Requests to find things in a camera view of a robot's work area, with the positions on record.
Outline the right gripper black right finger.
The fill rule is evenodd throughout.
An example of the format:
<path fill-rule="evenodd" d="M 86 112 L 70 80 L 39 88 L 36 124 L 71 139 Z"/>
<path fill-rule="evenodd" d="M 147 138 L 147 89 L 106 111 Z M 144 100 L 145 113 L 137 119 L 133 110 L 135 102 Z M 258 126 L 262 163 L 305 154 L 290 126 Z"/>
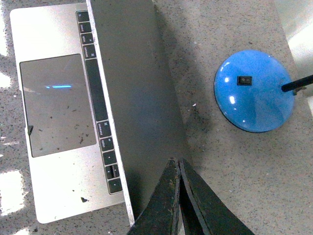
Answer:
<path fill-rule="evenodd" d="M 252 235 L 186 159 L 179 161 L 180 209 L 186 235 Z"/>

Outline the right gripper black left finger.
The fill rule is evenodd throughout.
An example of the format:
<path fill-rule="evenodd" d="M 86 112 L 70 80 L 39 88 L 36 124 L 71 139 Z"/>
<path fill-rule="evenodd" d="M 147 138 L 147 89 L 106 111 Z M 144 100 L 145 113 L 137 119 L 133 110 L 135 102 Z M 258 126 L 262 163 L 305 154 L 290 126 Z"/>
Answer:
<path fill-rule="evenodd" d="M 180 168 L 169 159 L 145 210 L 128 231 L 129 235 L 177 235 L 179 226 Z"/>

